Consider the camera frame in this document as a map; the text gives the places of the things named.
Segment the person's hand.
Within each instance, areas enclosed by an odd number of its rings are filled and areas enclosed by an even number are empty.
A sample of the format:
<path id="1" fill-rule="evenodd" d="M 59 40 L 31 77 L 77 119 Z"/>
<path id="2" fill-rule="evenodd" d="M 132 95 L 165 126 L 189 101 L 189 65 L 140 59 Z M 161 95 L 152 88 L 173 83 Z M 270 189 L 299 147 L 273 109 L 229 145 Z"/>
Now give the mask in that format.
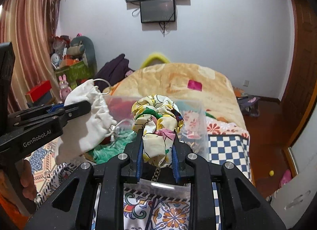
<path id="1" fill-rule="evenodd" d="M 23 186 L 23 196 L 29 200 L 36 198 L 36 186 L 32 175 L 31 165 L 29 161 L 23 160 L 23 172 L 20 176 L 20 182 Z"/>

